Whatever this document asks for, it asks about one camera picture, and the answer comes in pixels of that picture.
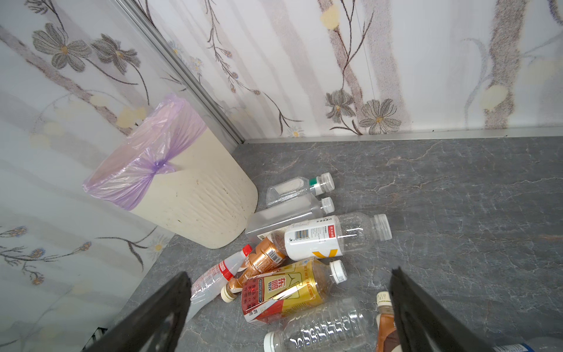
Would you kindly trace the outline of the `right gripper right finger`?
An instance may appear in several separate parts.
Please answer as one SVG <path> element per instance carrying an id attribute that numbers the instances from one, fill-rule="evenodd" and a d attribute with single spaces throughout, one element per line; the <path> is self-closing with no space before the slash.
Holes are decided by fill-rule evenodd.
<path id="1" fill-rule="evenodd" d="M 492 351 L 401 268 L 389 286 L 400 344 L 404 351 Z"/>

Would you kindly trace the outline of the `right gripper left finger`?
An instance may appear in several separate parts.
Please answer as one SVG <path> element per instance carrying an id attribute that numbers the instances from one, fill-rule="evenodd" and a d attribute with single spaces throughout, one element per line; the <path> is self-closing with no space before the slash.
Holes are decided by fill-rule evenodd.
<path id="1" fill-rule="evenodd" d="M 181 271 L 87 351 L 175 351 L 191 305 L 191 279 Z"/>

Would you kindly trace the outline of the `white red-capped bottle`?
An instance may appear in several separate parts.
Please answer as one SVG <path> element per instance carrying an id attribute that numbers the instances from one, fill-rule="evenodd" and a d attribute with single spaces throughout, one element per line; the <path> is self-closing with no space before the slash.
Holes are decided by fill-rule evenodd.
<path id="1" fill-rule="evenodd" d="M 192 284 L 191 304 L 186 322 L 190 321 L 205 305 L 212 302 L 221 293 L 221 289 L 241 271 L 251 252 L 251 245 L 244 246 L 239 252 L 208 269 Z"/>

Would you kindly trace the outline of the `blue-label water bottle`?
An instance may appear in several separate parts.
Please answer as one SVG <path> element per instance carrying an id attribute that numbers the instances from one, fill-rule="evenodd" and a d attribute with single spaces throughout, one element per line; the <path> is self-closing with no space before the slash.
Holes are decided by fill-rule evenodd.
<path id="1" fill-rule="evenodd" d="M 562 339 L 535 337 L 524 343 L 493 347 L 495 352 L 563 352 Z"/>

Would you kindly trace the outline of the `white yellow-label bottle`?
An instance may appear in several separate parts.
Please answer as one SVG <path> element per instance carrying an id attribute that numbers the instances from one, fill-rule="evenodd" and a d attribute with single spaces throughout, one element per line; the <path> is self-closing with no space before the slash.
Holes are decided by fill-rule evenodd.
<path id="1" fill-rule="evenodd" d="M 392 239 L 384 214 L 354 212 L 290 225 L 283 235 L 284 253 L 292 260 L 337 258 L 363 252 Z"/>

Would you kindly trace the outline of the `frosted square bottle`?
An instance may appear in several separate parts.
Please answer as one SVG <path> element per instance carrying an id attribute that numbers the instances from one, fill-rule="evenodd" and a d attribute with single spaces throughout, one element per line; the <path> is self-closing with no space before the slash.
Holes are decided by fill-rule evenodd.
<path id="1" fill-rule="evenodd" d="M 318 199 L 312 194 L 305 194 L 252 214 L 245 235 L 249 243 L 256 246 L 271 231 L 301 221 L 323 218 L 334 211 L 334 202 L 330 197 Z"/>

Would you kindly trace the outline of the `clear green-band square bottle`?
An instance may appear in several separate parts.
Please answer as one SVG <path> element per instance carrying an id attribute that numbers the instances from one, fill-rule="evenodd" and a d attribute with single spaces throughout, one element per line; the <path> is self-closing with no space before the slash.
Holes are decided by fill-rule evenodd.
<path id="1" fill-rule="evenodd" d="M 283 183 L 271 186 L 266 192 L 266 207 L 270 208 L 281 202 L 292 200 L 306 194 L 315 197 L 332 192 L 336 188 L 334 179 L 329 172 L 314 178 L 294 177 Z"/>

